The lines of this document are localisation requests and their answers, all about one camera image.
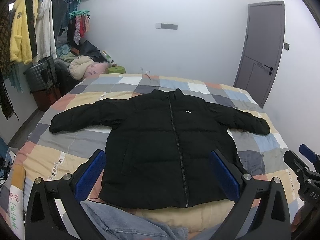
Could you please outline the cream fluffy garment pile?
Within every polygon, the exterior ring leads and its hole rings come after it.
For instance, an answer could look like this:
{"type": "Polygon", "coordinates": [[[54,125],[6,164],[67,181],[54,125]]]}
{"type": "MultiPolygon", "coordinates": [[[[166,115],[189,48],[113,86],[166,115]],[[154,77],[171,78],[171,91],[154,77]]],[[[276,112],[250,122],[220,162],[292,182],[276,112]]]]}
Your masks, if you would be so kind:
{"type": "Polygon", "coordinates": [[[69,72],[76,80],[81,80],[88,66],[92,65],[94,61],[89,56],[76,57],[69,65],[69,72]]]}

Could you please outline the dark grey hanging garment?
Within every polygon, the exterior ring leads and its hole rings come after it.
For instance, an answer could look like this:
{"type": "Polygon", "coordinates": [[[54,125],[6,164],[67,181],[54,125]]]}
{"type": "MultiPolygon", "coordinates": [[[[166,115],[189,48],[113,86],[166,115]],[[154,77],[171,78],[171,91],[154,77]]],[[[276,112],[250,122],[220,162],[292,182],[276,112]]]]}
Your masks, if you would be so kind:
{"type": "Polygon", "coordinates": [[[55,42],[62,28],[66,27],[69,0],[51,0],[55,42]]]}

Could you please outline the green plastic stool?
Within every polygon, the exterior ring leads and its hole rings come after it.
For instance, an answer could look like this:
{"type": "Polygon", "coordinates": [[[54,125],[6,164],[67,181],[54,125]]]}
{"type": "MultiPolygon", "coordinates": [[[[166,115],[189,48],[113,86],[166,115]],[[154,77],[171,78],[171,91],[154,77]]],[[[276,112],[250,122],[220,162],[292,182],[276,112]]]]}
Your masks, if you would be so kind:
{"type": "Polygon", "coordinates": [[[107,70],[108,74],[125,74],[126,69],[122,66],[115,66],[115,67],[110,67],[107,70]]]}

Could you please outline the colourful checked bed cover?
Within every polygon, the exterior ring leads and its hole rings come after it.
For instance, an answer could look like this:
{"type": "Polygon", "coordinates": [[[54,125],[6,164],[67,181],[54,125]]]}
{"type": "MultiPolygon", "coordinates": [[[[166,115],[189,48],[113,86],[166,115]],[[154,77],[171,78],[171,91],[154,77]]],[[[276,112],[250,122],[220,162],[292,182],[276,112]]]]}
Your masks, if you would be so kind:
{"type": "MultiPolygon", "coordinates": [[[[204,83],[177,77],[138,74],[100,74],[86,78],[54,103],[29,135],[25,145],[13,156],[18,172],[12,172],[1,184],[1,218],[14,237],[24,234],[23,212],[28,205],[31,187],[36,178],[60,179],[74,172],[97,149],[104,149],[110,128],[92,126],[78,132],[52,134],[52,118],[70,108],[103,99],[129,99],[153,90],[180,89],[208,102],[234,107],[267,119],[267,114],[240,88],[204,83]]],[[[257,179],[278,177],[283,183],[289,211],[294,217],[300,207],[299,183],[283,161],[287,145],[275,128],[266,136],[231,130],[238,155],[245,169],[257,179]]]]}

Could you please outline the light blue jeans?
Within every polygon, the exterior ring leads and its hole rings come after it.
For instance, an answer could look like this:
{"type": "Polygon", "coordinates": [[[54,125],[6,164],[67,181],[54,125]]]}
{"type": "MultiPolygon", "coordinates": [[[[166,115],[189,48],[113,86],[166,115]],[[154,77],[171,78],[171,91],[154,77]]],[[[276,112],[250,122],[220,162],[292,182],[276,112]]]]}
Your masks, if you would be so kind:
{"type": "Polygon", "coordinates": [[[86,200],[80,203],[105,239],[187,239],[187,228],[138,217],[107,204],[86,200]]]}

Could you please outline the grey wall switch panel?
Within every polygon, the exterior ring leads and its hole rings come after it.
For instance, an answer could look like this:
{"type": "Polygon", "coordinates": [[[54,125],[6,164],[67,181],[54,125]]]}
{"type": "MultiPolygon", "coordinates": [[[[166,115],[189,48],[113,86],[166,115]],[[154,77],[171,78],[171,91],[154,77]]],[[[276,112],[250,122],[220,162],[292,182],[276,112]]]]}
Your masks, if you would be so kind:
{"type": "Polygon", "coordinates": [[[156,23],[156,29],[167,29],[167,30],[178,30],[177,24],[168,24],[168,23],[156,23]]]}

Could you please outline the green clip hanger with laundry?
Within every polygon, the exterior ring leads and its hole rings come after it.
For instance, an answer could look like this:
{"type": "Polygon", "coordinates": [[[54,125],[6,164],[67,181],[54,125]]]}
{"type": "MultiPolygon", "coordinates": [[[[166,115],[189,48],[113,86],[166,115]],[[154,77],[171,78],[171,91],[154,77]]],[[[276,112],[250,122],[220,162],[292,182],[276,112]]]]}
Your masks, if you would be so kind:
{"type": "Polygon", "coordinates": [[[89,10],[75,10],[68,16],[67,41],[78,46],[85,33],[90,29],[90,12],[89,10]]]}

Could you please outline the black puffer jacket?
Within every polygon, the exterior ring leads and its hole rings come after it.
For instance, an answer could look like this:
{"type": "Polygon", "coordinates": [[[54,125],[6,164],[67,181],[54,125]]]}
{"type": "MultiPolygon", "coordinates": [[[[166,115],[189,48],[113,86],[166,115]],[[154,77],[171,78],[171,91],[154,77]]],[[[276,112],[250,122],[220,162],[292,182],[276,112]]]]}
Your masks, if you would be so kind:
{"type": "Polygon", "coordinates": [[[49,131],[98,125],[111,128],[99,198],[117,207],[149,210],[225,199],[209,163],[210,152],[220,151],[242,169],[228,130],[270,132],[262,118],[179,89],[74,107],[54,116],[49,131]]]}

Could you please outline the white hanging sweater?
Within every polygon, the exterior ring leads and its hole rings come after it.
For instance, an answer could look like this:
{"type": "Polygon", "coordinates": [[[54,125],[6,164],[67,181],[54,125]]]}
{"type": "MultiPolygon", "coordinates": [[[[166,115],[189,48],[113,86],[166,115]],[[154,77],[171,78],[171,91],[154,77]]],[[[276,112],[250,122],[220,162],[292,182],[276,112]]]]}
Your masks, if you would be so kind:
{"type": "Polygon", "coordinates": [[[43,0],[40,4],[35,24],[37,56],[35,61],[52,57],[57,58],[53,27],[52,1],[43,0]]]}

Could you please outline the yellow fleece jacket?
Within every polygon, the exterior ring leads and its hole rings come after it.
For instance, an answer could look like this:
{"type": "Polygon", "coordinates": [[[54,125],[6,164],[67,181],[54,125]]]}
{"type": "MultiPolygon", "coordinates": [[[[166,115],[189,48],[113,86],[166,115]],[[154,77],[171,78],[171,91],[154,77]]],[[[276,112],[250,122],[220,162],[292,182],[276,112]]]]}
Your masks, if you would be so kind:
{"type": "Polygon", "coordinates": [[[25,0],[16,0],[10,35],[10,62],[28,65],[32,62],[32,50],[28,30],[25,0]]]}

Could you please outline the grey door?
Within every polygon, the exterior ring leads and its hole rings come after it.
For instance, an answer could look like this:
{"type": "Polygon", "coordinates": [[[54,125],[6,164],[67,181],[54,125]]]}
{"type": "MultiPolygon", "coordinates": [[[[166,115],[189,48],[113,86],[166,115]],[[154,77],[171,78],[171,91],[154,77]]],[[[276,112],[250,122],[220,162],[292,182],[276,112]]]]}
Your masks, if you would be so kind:
{"type": "Polygon", "coordinates": [[[260,107],[264,107],[278,71],[284,34],[284,1],[248,5],[246,37],[234,87],[249,92],[260,107]],[[272,75],[265,64],[273,67],[272,75]]]}

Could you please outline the black suitcase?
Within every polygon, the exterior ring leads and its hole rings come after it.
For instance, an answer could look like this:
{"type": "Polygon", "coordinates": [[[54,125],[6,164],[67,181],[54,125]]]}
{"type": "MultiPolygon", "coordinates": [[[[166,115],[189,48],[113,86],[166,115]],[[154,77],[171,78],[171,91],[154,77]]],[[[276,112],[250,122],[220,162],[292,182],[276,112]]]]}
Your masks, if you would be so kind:
{"type": "Polygon", "coordinates": [[[30,93],[45,91],[57,84],[57,75],[52,57],[44,58],[40,63],[26,69],[26,77],[30,93]]]}

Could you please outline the small wall switch by door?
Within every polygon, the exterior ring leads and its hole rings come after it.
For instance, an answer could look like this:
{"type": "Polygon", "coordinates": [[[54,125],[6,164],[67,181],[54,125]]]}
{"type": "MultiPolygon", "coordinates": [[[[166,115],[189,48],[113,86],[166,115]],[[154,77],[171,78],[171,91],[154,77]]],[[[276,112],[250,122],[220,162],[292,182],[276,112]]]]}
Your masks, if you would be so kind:
{"type": "Polygon", "coordinates": [[[290,44],[289,43],[284,43],[284,49],[289,51],[289,48],[290,48],[290,44]]]}

